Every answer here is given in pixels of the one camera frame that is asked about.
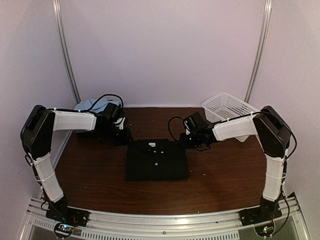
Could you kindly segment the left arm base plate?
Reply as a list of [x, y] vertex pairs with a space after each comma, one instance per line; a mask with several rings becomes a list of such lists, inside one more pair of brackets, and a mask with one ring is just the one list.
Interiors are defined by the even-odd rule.
[[53, 227], [53, 233], [61, 239], [70, 237], [77, 227], [86, 227], [89, 215], [90, 213], [86, 210], [72, 207], [67, 207], [65, 216], [50, 208], [45, 214], [48, 219], [57, 221]]

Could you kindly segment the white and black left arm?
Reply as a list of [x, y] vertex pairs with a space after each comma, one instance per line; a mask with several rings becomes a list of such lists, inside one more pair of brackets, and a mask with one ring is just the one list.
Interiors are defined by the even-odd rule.
[[72, 218], [51, 162], [53, 133], [58, 131], [85, 131], [109, 139], [123, 146], [131, 140], [131, 131], [126, 126], [123, 107], [108, 103], [98, 113], [88, 110], [46, 108], [36, 105], [20, 132], [25, 159], [32, 167], [35, 179], [43, 189], [52, 213], [61, 222]]

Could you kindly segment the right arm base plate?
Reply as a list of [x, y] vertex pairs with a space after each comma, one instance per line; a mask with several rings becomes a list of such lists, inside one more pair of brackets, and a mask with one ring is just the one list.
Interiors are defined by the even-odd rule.
[[242, 226], [254, 225], [255, 233], [262, 238], [271, 237], [276, 228], [275, 219], [281, 216], [281, 210], [270, 212], [261, 206], [246, 208], [239, 212]]

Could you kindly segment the black long sleeve shirt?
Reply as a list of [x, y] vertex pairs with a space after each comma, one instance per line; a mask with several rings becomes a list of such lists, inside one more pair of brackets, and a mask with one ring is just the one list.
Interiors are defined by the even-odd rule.
[[189, 178], [186, 151], [176, 141], [140, 139], [127, 146], [126, 181], [175, 181]]

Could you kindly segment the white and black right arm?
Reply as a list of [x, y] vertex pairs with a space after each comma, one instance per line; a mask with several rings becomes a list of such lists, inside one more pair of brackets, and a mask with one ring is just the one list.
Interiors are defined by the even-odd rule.
[[295, 136], [289, 125], [270, 105], [261, 110], [226, 120], [209, 123], [199, 112], [183, 121], [184, 133], [178, 143], [185, 149], [196, 149], [228, 139], [255, 136], [266, 158], [265, 184], [262, 199], [266, 201], [256, 210], [259, 220], [268, 220], [275, 212], [275, 203], [287, 175], [290, 142]]

